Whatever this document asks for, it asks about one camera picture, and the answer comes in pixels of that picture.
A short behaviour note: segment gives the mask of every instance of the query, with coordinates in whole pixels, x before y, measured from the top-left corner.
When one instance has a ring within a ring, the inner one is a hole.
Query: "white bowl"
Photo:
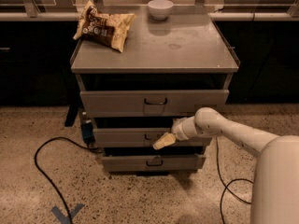
[[[169,0],[151,0],[148,2],[149,14],[155,20],[164,20],[171,14],[174,3]]]

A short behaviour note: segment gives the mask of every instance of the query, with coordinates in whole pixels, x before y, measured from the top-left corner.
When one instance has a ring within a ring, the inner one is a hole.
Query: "terrazzo floor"
[[[37,149],[53,137],[85,145],[78,117],[72,127],[64,126],[67,111],[66,106],[0,107],[0,223],[68,223],[61,199],[34,163]],[[221,113],[270,133],[299,134],[299,104],[227,105]],[[225,137],[219,138],[219,147],[224,181],[252,180],[256,158]],[[196,173],[112,175],[103,169],[101,154],[63,140],[43,147],[38,164],[75,209],[74,223],[221,223],[224,187],[217,173],[215,139]],[[231,189],[250,201],[251,184],[236,183]],[[249,205],[225,194],[225,223],[249,223],[249,213]]]

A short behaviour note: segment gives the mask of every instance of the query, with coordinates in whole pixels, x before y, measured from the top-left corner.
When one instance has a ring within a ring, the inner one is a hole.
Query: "brown snack bag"
[[[98,12],[96,6],[88,1],[78,20],[74,39],[87,35],[102,44],[123,52],[128,30],[135,14],[106,14]]]

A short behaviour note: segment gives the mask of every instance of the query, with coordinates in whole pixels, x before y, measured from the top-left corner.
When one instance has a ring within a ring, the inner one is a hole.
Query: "white robotic arm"
[[[195,136],[224,135],[258,157],[252,190],[252,224],[299,223],[299,137],[278,136],[224,118],[211,108],[178,119],[155,149]]]

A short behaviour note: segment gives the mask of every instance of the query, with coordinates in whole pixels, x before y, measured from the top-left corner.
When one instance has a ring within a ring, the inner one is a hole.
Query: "black cable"
[[[36,165],[36,168],[38,169],[38,171],[43,175],[45,176],[48,181],[52,184],[52,186],[54,187],[54,189],[56,190],[56,192],[58,193],[59,197],[61,198],[61,200],[63,201],[64,203],[64,208],[66,210],[66,213],[67,213],[67,216],[68,216],[68,219],[69,219],[69,223],[70,224],[73,224],[73,220],[72,220],[72,217],[71,217],[71,213],[69,211],[69,208],[66,204],[66,201],[64,199],[64,196],[63,194],[58,190],[57,186],[55,185],[55,183],[49,178],[49,176],[41,169],[41,167],[39,167],[38,163],[37,163],[37,155],[39,153],[39,151],[45,146],[47,145],[48,143],[52,142],[52,141],[55,141],[55,140],[59,140],[59,139],[63,139],[63,140],[66,140],[70,143],[72,143],[73,145],[77,146],[77,147],[80,147],[82,149],[86,149],[86,150],[89,150],[89,151],[92,151],[92,150],[96,150],[98,148],[89,148],[89,147],[83,147],[81,145],[79,145],[78,143],[76,143],[75,141],[69,139],[69,138],[66,138],[66,137],[55,137],[55,138],[51,138],[50,140],[46,141],[43,145],[41,145],[38,150],[36,151],[36,154],[35,154],[35,165]]]
[[[223,196],[226,190],[228,190],[235,198],[237,198],[240,202],[245,203],[245,204],[251,204],[251,202],[245,201],[244,199],[241,199],[240,197],[238,197],[236,194],[234,194],[228,187],[236,182],[236,181],[246,181],[246,182],[250,182],[251,184],[253,184],[252,181],[246,179],[246,178],[237,178],[234,179],[232,181],[230,181],[227,185],[224,183],[223,178],[221,176],[221,171],[220,171],[220,166],[219,166],[219,144],[218,144],[218,138],[216,137],[216,162],[217,162],[217,171],[218,171],[218,175],[220,177],[221,183],[223,184],[223,186],[225,187],[222,195],[221,195],[221,203],[220,203],[220,210],[221,210],[221,219],[222,219],[222,223],[225,224],[224,221],[224,215],[223,215],[223,211],[222,211],[222,202],[223,202]]]

